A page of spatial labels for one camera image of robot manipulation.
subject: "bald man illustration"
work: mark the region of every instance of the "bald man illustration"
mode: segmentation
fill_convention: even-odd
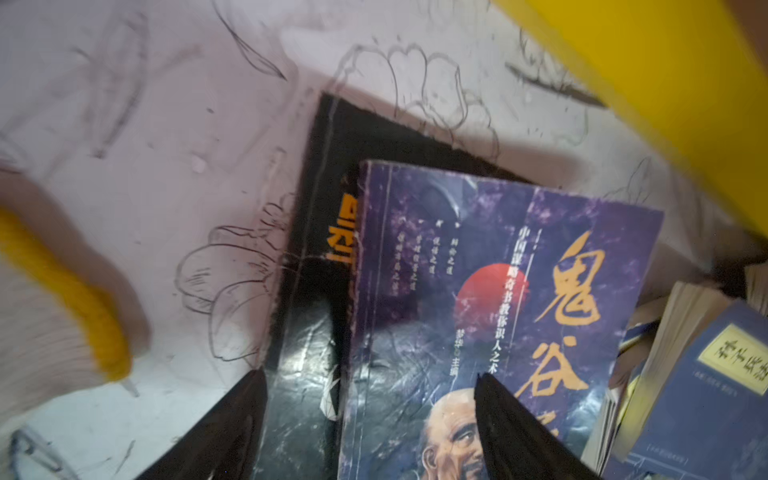
[[[481,480],[483,456],[475,419],[475,390],[445,394],[424,425],[421,480]]]

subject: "book cover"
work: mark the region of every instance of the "book cover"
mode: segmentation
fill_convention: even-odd
[[[306,147],[264,369],[258,478],[335,478],[358,163],[387,158],[524,181],[494,164],[324,94]]]
[[[677,361],[628,461],[669,478],[768,478],[768,321],[738,300]]]
[[[653,474],[610,456],[605,464],[603,480],[646,480]]]
[[[339,478],[483,478],[481,372],[580,456],[663,214],[381,161],[360,188]]]

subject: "red sun illustration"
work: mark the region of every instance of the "red sun illustration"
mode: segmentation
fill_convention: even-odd
[[[480,338],[493,335],[498,322],[498,310],[504,301],[509,264],[494,263],[482,267],[470,276],[456,297],[453,318],[457,329],[465,335]],[[509,321],[515,318],[518,306],[522,308],[528,295],[528,279],[518,269],[509,303]]]

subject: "yellow object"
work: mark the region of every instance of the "yellow object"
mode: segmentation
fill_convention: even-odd
[[[762,362],[755,360],[765,358],[768,358],[768,346],[730,324],[712,340],[698,360],[763,396],[768,390],[768,376],[760,373]]]
[[[678,166],[768,233],[768,79],[720,0],[496,0]]]
[[[131,372],[131,354],[108,296],[81,282],[10,212],[0,208],[0,254],[53,293],[77,319],[107,380]]]

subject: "flower sketch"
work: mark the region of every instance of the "flower sketch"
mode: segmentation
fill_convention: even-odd
[[[463,87],[461,68],[443,53],[427,55],[419,45],[386,53],[354,45],[339,62],[328,90],[455,147],[490,160],[498,157],[498,135],[487,107]],[[388,106],[374,105],[361,91]]]
[[[185,308],[208,317],[214,358],[230,362],[259,352],[292,206],[293,194],[285,194],[262,209],[255,228],[213,228],[207,245],[179,263],[176,288]]]

